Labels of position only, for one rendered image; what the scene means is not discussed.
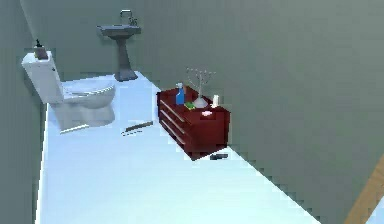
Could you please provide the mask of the grey pedestal sink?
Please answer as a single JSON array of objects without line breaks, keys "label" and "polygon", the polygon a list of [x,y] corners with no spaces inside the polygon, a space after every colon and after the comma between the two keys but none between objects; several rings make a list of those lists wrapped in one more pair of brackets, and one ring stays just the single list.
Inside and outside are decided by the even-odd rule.
[{"label": "grey pedestal sink", "polygon": [[133,35],[140,34],[141,28],[137,25],[127,24],[98,25],[97,28],[103,36],[109,37],[117,44],[118,71],[115,73],[115,79],[119,82],[137,79],[138,76],[130,64],[126,41]]}]

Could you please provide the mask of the silver branched candle holder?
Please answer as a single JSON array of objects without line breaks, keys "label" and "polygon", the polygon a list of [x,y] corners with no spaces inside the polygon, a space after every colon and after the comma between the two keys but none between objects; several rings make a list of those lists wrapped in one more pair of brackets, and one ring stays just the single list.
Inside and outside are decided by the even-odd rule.
[{"label": "silver branched candle holder", "polygon": [[191,78],[188,78],[188,81],[197,88],[197,98],[193,101],[193,105],[196,108],[205,108],[208,103],[203,98],[203,86],[206,85],[211,77],[215,75],[215,72],[207,71],[207,70],[199,70],[199,69],[193,69],[190,67],[186,68],[186,73],[188,75],[192,74],[196,77],[197,83],[194,83]]}]

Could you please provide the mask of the dark red chest of drawers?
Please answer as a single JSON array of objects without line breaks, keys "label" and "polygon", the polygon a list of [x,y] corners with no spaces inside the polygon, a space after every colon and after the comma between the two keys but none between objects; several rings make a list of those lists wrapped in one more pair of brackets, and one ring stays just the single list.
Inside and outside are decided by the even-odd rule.
[{"label": "dark red chest of drawers", "polygon": [[215,153],[228,145],[230,112],[218,106],[188,109],[176,104],[178,89],[156,93],[159,124],[192,161]]}]

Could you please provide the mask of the grey flat bar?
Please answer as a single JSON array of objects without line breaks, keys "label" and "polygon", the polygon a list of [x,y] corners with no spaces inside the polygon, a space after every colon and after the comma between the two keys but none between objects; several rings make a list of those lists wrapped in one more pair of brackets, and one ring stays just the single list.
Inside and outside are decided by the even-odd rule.
[{"label": "grey flat bar", "polygon": [[133,126],[127,127],[125,129],[125,132],[130,132],[130,131],[135,130],[135,129],[139,129],[139,128],[143,128],[143,127],[148,127],[148,126],[153,125],[153,123],[154,123],[153,121],[147,121],[147,122],[144,122],[144,123],[135,124]]}]

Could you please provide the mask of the dark soap dispenser bottle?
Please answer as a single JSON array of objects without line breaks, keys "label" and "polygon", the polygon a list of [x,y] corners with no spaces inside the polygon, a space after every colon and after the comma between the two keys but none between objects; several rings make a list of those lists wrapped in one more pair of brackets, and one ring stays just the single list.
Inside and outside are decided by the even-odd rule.
[{"label": "dark soap dispenser bottle", "polygon": [[40,44],[39,40],[36,40],[36,45],[34,47],[34,55],[38,60],[47,60],[48,55],[45,47]]}]

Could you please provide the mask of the white toilet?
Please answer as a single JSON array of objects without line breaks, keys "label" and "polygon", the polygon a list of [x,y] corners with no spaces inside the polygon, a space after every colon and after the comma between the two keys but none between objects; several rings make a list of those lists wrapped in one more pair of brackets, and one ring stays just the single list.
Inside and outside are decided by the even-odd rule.
[{"label": "white toilet", "polygon": [[54,112],[61,133],[112,123],[115,82],[111,75],[62,82],[51,51],[39,60],[27,53],[21,65],[41,101]]}]

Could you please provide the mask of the chrome sink faucet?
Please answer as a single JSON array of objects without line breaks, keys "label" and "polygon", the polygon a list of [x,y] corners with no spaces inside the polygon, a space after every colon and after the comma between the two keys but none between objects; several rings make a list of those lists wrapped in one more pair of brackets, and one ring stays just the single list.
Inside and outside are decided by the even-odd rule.
[{"label": "chrome sink faucet", "polygon": [[136,26],[138,24],[137,18],[133,16],[131,9],[122,9],[120,11],[120,20],[122,22],[127,22],[131,26]]}]

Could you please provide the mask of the blue spray bottle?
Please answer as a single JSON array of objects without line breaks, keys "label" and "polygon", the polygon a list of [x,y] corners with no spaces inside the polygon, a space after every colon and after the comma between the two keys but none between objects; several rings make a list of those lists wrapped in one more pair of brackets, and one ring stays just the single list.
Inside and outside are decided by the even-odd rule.
[{"label": "blue spray bottle", "polygon": [[185,101],[184,87],[182,83],[177,83],[178,93],[176,94],[176,104],[183,105]]}]

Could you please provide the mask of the wooden door frame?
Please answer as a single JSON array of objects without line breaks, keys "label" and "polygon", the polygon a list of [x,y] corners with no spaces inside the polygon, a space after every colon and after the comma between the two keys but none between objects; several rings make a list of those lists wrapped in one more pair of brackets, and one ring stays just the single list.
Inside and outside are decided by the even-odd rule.
[{"label": "wooden door frame", "polygon": [[343,224],[365,224],[383,196],[384,154],[378,160]]}]

